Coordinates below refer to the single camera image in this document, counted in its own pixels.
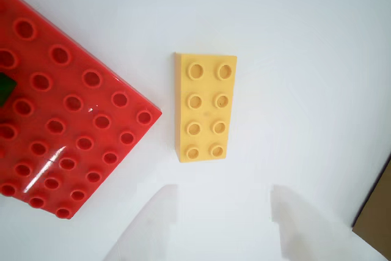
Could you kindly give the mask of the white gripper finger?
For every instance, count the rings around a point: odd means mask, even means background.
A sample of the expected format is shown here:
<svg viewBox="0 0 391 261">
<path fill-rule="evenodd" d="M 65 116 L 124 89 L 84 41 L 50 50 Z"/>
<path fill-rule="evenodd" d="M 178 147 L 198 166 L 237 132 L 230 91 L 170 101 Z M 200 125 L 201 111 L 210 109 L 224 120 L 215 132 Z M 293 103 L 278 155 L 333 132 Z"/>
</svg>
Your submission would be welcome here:
<svg viewBox="0 0 391 261">
<path fill-rule="evenodd" d="M 338 217 L 283 185 L 270 192 L 284 260 L 385 260 Z"/>
<path fill-rule="evenodd" d="M 143 206 L 105 260 L 164 260 L 170 229 L 177 222 L 178 186 L 164 185 Z"/>
</svg>

